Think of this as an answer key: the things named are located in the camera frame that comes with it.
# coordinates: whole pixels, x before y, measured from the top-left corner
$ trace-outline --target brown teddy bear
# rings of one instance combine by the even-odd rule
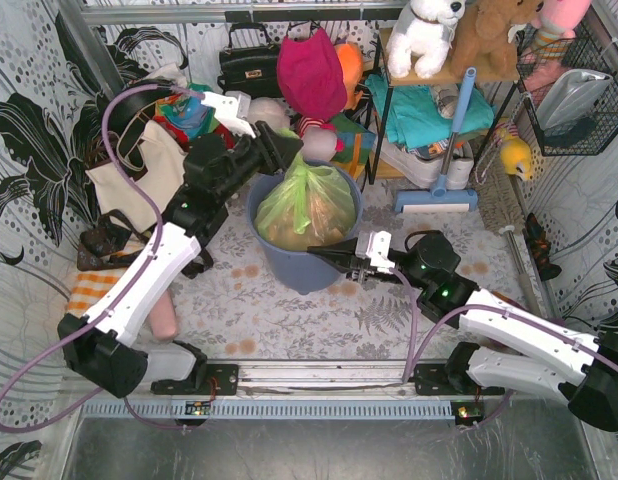
[[[515,43],[509,42],[509,32],[531,22],[542,5],[542,0],[478,0],[467,7],[456,29],[451,72],[462,77],[479,53],[489,55],[496,73],[510,71],[517,54]]]

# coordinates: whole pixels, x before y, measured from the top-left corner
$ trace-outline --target yellow duck toy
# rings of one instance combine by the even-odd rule
[[[498,130],[500,137],[500,161],[507,175],[516,175],[523,181],[531,178],[531,148],[518,136],[515,125]]]

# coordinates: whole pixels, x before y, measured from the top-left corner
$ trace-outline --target white stuffed dog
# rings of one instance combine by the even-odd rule
[[[416,75],[429,78],[438,73],[464,13],[465,0],[409,0],[387,44],[391,76],[409,74],[412,53],[420,57],[414,67]]]

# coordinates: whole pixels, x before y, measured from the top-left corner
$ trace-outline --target floral patterned floor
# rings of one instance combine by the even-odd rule
[[[410,232],[440,229],[462,257],[462,275],[524,305],[506,243],[483,230],[478,212],[397,215],[391,199],[400,188],[409,184],[382,180],[367,186],[362,230],[387,230],[393,235],[392,247],[402,249]],[[410,310],[404,287],[342,279],[306,296],[287,289],[268,270],[262,249],[249,231],[247,191],[232,201],[229,219],[209,245],[214,268],[195,280],[180,275],[171,286],[181,322],[179,339],[198,346],[210,358],[405,358]],[[419,341],[432,325],[421,320]],[[141,341],[150,337],[145,330]],[[444,328],[426,356],[446,357],[465,338]]]

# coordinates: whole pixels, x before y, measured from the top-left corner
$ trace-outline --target blue bucket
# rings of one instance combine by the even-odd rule
[[[334,166],[333,164],[319,161],[307,161],[307,163],[314,166]],[[340,175],[347,180],[349,188],[351,189],[353,204],[356,208],[356,223],[345,237],[349,239],[356,235],[358,227],[360,226],[360,221],[362,219],[362,194],[360,193],[358,185],[356,185],[356,182],[348,173],[338,167],[335,168],[340,172]],[[251,188],[249,196],[247,197],[249,228],[260,242],[260,245],[262,245],[262,249],[267,257],[267,262],[269,263],[269,268],[278,281],[295,290],[300,295],[306,295],[333,285],[341,274],[335,268],[310,253],[290,252],[270,244],[260,236],[254,226],[256,215],[258,214],[258,207],[265,197],[269,195],[284,178],[284,174],[282,173],[273,176],[263,175]]]

